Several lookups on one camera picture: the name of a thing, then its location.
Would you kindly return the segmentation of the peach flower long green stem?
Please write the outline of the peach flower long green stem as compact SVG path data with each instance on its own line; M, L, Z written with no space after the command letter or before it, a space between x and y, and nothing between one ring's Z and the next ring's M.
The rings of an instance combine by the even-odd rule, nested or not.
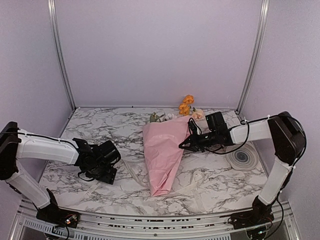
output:
M200 108L193 108L192 109L192 114L191 117L195 120L195 121L200 121L205 117L205 113L202 109Z

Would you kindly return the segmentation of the pink wrapping paper sheet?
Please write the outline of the pink wrapping paper sheet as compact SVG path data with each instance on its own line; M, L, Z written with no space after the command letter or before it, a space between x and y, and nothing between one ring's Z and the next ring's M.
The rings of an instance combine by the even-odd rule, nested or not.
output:
M179 148L189 135L189 116L151 122L142 128L143 152L151 196L168 194L173 186L184 150Z

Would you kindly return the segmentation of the orange flower stem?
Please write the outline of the orange flower stem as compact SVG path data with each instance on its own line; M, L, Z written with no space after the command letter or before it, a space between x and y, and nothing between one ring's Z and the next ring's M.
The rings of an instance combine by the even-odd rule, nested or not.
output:
M182 116L188 116L191 111L191 105L195 102L193 95L186 95L179 105L179 114Z

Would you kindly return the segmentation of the cream ribbon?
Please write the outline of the cream ribbon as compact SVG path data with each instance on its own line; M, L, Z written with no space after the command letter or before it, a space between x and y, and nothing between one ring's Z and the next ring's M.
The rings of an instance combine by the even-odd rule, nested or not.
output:
M138 175L134 172L133 168L129 165L128 161L122 160L124 163L126 169L132 176L132 178L135 180L136 183L138 183L140 186L150 189L150 183L147 181L146 183L143 182L141 179L139 179ZM203 172L196 170L195 172L192 173L189 184L186 186L183 186L180 189L177 189L175 191L170 191L169 193L160 195L161 197L166 197L166 198L173 198L173 197L178 197L185 195L189 192L193 193L195 203L200 211L205 211L205 207L203 204L203 201L201 200L201 196L197 191L197 188L203 184L205 180L205 175Z

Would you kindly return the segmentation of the white flower bunch green leaves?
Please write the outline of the white flower bunch green leaves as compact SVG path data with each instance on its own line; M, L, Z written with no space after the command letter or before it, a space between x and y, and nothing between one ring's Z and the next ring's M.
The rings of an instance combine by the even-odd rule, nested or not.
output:
M149 117L149 122L150 123L162 123L162 122L166 122L166 121L169 121L169 120L173 120L173 119L176 119L177 116L174 115L173 113L168 113L168 114L157 114L156 112L153 112L150 114L150 117Z

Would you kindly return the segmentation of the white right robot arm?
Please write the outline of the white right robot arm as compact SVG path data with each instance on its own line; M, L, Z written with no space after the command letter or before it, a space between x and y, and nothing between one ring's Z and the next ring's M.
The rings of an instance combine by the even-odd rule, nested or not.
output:
M286 186L297 162L307 148L307 136L302 124L289 112L244 121L228 127L223 114L215 112L205 116L209 131L201 132L195 120L188 121L189 136L179 144L179 148L191 152L211 152L219 155L223 147L236 146L239 150L247 142L270 139L274 149L274 163L267 181L256 198L255 206L248 212L247 219L258 224L267 216L266 206L272 205Z

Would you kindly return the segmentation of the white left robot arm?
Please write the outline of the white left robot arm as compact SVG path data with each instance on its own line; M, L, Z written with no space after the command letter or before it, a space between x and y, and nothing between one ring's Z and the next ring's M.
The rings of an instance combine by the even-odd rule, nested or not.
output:
M90 144L81 138L57 138L26 131L15 121L0 131L0 179L27 197L53 223L63 219L63 211L54 197L24 168L22 161L54 161L79 168L78 177L84 181L113 184L115 164L121 154L107 140Z

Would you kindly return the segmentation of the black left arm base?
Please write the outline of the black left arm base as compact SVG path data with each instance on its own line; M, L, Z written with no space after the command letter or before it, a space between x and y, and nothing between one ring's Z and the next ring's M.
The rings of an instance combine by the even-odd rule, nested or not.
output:
M47 188L49 195L49 205L44 208L38 208L36 218L60 227L76 228L80 219L80 213L76 211L62 209L58 206L54 194Z

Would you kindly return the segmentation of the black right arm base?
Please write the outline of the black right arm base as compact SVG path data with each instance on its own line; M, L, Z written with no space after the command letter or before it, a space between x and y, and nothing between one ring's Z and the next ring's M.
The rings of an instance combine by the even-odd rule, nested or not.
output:
M235 230L238 230L272 222L275 219L272 213L272 206L275 201L265 205L256 197L251 210L231 214L228 223L232 224Z

